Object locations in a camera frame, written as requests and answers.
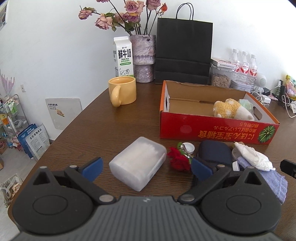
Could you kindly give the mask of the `white round robot toy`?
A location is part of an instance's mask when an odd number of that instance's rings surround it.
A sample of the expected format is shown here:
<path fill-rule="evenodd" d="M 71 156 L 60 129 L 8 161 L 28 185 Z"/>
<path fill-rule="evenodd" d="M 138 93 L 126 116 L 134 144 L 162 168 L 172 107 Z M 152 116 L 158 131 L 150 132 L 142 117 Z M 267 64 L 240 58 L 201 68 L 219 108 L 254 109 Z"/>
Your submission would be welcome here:
<path fill-rule="evenodd" d="M 253 90 L 259 93 L 263 93 L 264 87 L 266 86 L 266 84 L 267 84 L 267 78 L 263 74 L 257 73 Z"/>

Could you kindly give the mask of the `water bottle left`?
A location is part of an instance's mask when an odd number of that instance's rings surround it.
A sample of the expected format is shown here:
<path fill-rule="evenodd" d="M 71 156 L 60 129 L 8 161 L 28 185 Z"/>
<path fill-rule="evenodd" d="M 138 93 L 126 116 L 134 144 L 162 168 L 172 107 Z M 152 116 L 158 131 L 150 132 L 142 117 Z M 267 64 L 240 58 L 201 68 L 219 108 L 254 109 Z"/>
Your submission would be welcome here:
<path fill-rule="evenodd" d="M 234 71 L 232 72 L 231 80 L 237 80 L 240 68 L 240 61 L 238 58 L 239 51 L 237 49 L 232 50 L 231 64 L 235 66 Z"/>

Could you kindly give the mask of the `navy blue zip pouch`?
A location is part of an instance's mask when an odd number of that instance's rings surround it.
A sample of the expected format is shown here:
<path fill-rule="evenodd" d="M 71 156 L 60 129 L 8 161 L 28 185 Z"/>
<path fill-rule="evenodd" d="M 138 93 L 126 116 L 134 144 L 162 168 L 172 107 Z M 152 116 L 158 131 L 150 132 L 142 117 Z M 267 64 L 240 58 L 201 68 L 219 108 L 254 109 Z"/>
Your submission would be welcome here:
<path fill-rule="evenodd" d="M 197 160 L 215 172 L 218 165 L 232 166 L 230 148 L 222 142 L 205 140 L 199 145 Z"/>

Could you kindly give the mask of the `red artificial rose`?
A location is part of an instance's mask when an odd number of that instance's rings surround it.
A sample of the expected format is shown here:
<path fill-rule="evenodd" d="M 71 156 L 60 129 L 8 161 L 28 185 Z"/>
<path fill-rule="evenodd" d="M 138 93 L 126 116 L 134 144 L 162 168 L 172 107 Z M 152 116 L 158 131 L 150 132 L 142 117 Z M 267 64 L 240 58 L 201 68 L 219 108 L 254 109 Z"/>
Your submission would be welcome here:
<path fill-rule="evenodd" d="M 177 147 L 170 147 L 167 153 L 170 159 L 170 167 L 179 172 L 191 172 L 192 155 L 183 143 L 178 143 Z"/>

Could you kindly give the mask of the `plastic bag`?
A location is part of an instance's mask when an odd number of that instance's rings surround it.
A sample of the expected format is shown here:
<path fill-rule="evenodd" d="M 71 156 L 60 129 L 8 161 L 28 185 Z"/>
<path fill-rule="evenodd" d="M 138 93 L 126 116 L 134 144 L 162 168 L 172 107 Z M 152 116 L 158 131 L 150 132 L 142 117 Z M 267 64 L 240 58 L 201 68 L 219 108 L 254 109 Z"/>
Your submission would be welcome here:
<path fill-rule="evenodd" d="M 239 99 L 238 101 L 245 109 L 253 114 L 253 104 L 247 99 Z"/>

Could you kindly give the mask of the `purple fabric pouch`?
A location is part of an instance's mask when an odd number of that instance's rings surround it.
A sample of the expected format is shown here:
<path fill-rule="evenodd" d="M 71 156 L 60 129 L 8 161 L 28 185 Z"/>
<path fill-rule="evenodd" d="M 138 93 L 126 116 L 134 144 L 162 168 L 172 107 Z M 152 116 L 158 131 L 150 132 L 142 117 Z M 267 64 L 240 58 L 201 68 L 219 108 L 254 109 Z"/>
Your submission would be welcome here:
<path fill-rule="evenodd" d="M 285 177 L 280 175 L 276 170 L 262 171 L 258 169 L 257 171 L 262 175 L 280 203 L 283 204 L 287 196 L 288 186 Z"/>

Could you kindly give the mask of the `white packet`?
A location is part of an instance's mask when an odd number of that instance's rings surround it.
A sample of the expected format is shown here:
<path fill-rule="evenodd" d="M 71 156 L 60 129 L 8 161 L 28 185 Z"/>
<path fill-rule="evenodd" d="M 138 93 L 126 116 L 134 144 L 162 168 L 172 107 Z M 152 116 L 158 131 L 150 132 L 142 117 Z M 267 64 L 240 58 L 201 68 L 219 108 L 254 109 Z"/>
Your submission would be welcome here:
<path fill-rule="evenodd" d="M 253 166 L 256 169 L 265 172 L 275 170 L 269 158 L 264 154 L 256 151 L 254 148 L 238 142 L 235 142 L 234 146 L 236 151 L 239 153 L 237 161 L 244 168 L 248 166 Z"/>

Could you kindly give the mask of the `small white bottle cap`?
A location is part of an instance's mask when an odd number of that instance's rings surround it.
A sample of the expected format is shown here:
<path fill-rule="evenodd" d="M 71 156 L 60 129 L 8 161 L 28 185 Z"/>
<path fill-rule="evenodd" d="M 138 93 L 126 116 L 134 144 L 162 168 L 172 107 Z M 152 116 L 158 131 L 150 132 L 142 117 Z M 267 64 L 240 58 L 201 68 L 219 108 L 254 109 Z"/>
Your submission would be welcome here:
<path fill-rule="evenodd" d="M 187 152 L 188 154 L 194 153 L 194 150 L 195 150 L 195 146 L 189 142 L 182 143 L 180 148 L 182 148 L 184 152 Z"/>

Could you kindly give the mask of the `white tin box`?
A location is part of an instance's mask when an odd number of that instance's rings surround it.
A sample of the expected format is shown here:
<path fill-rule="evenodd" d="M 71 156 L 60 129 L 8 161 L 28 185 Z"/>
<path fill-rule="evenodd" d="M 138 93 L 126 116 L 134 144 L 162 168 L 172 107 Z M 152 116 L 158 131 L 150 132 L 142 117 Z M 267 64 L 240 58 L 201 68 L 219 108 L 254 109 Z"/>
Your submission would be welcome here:
<path fill-rule="evenodd" d="M 238 80 L 231 80 L 230 88 L 236 89 L 236 90 L 241 90 L 241 91 L 246 91 L 246 92 L 251 92 L 252 85 L 248 84 L 247 82 L 241 82 Z"/>

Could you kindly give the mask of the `yellow white hamster plush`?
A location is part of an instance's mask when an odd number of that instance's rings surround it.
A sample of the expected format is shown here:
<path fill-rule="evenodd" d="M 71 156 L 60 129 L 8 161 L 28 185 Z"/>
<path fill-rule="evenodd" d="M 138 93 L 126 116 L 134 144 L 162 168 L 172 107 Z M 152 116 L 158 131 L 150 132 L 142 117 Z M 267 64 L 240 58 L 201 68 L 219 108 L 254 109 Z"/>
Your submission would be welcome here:
<path fill-rule="evenodd" d="M 216 101 L 213 106 L 213 115 L 218 118 L 231 118 L 243 121 L 254 121 L 254 116 L 234 99 L 226 99 L 224 102 Z"/>

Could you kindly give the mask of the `flat box on container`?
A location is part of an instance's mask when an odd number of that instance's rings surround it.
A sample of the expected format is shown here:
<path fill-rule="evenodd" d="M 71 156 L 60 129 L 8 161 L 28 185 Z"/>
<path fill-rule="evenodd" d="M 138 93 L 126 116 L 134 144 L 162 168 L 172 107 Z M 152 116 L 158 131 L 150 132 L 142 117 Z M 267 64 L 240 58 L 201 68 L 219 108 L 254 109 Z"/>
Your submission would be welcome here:
<path fill-rule="evenodd" d="M 217 67 L 222 67 L 222 68 L 227 68 L 227 69 L 236 69 L 236 65 L 232 64 L 230 61 L 219 59 L 219 58 L 211 58 L 211 64 L 217 66 Z"/>

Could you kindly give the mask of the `water bottle middle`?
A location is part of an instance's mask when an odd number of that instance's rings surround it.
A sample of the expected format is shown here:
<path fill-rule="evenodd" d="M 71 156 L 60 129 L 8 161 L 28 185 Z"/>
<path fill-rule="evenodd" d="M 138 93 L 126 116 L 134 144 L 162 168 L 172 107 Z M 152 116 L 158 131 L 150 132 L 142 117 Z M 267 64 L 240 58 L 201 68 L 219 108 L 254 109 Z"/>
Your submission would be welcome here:
<path fill-rule="evenodd" d="M 248 53 L 243 51 L 242 52 L 242 58 L 240 61 L 240 67 L 239 67 L 239 76 L 238 79 L 241 82 L 247 82 L 247 77 L 249 73 L 249 62 L 247 59 Z"/>

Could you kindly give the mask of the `black paper shopping bag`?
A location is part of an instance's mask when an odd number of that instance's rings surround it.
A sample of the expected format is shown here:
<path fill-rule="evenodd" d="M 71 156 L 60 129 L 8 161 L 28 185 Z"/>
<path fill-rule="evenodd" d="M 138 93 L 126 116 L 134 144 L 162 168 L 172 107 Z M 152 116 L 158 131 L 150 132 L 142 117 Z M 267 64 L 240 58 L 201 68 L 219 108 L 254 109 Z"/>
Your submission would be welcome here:
<path fill-rule="evenodd" d="M 209 84 L 213 24 L 194 20 L 194 7 L 189 19 L 158 18 L 154 82 L 165 80 Z"/>

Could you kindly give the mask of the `translucent cotton swab box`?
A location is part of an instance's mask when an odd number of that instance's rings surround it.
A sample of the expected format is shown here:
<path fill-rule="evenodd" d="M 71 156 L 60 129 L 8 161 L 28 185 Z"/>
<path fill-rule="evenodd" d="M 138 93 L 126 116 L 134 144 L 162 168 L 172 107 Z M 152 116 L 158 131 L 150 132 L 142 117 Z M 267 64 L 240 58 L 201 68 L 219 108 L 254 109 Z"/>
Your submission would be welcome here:
<path fill-rule="evenodd" d="M 140 192 L 149 183 L 167 156 L 166 148 L 139 137 L 109 163 L 111 173 L 133 190 Z"/>

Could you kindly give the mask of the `colourful snack packet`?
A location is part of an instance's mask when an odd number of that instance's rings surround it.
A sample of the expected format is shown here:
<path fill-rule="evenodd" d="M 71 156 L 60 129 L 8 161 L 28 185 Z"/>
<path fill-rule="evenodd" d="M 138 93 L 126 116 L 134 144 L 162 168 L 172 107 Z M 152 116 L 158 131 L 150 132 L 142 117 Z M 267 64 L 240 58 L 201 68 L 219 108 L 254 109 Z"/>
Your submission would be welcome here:
<path fill-rule="evenodd" d="M 285 77 L 286 94 L 292 100 L 296 100 L 296 80 L 291 76 L 286 75 Z"/>

